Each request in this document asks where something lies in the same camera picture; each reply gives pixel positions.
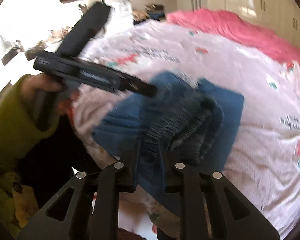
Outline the person left hand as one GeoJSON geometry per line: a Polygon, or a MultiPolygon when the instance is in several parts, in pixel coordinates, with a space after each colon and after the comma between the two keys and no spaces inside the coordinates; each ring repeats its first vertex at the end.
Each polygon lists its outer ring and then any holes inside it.
{"type": "MultiPolygon", "coordinates": [[[[34,113],[34,100],[38,95],[39,90],[45,92],[61,92],[62,85],[48,76],[41,73],[36,76],[27,76],[20,85],[20,93],[22,101],[25,103],[26,108],[30,114],[34,113]]],[[[66,99],[59,99],[55,107],[55,112],[58,115],[65,115],[72,103],[79,97],[79,90],[74,90],[66,99]]]]}

